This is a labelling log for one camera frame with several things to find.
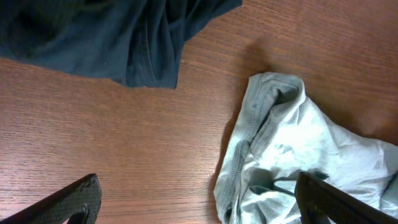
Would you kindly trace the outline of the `light grey-green t-shirt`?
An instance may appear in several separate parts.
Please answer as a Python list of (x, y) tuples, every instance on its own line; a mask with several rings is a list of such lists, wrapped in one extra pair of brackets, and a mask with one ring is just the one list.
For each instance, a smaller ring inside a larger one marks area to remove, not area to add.
[(397, 147), (335, 124), (296, 76), (249, 79), (214, 196), (223, 223), (299, 223), (294, 190), (308, 172), (397, 216)]

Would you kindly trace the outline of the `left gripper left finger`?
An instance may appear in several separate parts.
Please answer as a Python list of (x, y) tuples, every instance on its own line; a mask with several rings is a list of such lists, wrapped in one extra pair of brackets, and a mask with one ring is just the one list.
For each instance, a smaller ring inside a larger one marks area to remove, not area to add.
[(88, 174), (1, 223), (91, 223), (97, 220), (102, 191), (96, 174)]

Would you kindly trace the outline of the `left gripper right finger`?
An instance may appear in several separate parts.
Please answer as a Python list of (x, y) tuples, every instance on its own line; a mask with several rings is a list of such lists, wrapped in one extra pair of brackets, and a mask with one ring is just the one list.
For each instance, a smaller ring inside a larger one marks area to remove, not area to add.
[(298, 175), (295, 198), (303, 224), (397, 224), (396, 218), (376, 210), (307, 172)]

